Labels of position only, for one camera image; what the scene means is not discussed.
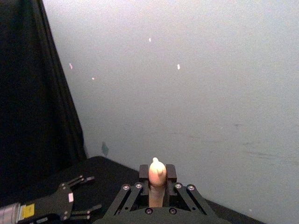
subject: black metal bracket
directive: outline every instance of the black metal bracket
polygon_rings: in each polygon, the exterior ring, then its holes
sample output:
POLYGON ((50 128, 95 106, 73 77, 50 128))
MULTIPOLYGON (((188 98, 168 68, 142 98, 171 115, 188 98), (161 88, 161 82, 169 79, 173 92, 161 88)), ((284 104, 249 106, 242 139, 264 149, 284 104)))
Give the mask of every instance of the black metal bracket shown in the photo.
POLYGON ((82 216, 73 217, 72 212, 74 195, 73 189, 81 184, 90 183, 94 180, 94 177, 84 178, 82 175, 68 181, 61 183, 57 191, 49 196, 38 198, 36 200, 27 202, 21 206, 19 224, 37 223, 54 219, 60 219, 61 221, 67 219, 89 219, 89 215, 84 213, 82 216), (26 214, 26 207, 31 209, 29 214, 26 214))

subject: white wall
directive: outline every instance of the white wall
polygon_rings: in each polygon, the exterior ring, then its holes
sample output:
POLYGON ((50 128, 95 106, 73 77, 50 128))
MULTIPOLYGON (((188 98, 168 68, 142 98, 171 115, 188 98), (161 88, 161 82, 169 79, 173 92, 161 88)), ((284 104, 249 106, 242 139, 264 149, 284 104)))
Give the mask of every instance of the white wall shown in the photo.
POLYGON ((298 223, 297 1, 44 5, 89 156, 157 156, 209 200, 298 223))

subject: black table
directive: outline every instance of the black table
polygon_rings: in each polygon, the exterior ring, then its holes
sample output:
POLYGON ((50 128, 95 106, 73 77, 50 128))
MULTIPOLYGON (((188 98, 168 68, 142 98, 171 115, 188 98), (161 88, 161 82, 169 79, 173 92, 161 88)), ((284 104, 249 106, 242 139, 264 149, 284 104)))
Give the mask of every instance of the black table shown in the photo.
MULTIPOLYGON (((25 188, 7 196, 0 201, 0 206, 15 202, 25 203, 50 195, 56 191, 60 183, 67 182, 80 175, 84 177, 94 176, 95 182, 91 185, 82 185, 74 191, 74 209, 86 210, 97 204, 102 204, 101 213, 94 216, 91 219, 93 221, 107 211, 123 184, 133 185, 138 182, 139 173, 119 163, 97 156, 33 184, 30 188, 25 188)), ((211 201, 207 202, 220 218, 226 219, 233 224, 263 224, 211 201)))

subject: silver metal cylinder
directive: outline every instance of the silver metal cylinder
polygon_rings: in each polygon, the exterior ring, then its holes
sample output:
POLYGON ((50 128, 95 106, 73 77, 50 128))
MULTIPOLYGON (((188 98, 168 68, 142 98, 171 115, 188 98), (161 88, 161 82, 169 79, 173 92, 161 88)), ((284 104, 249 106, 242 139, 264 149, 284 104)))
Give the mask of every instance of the silver metal cylinder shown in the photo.
POLYGON ((20 203, 14 203, 0 208, 0 224, 16 224, 19 218, 20 203))

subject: yellow label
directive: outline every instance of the yellow label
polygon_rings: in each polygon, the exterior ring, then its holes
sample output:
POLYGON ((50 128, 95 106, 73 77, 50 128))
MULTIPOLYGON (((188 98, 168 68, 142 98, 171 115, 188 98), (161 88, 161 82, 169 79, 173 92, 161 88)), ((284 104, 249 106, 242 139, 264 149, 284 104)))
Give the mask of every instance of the yellow label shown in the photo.
POLYGON ((27 205, 24 209, 24 218, 28 218, 34 215, 34 204, 27 205))

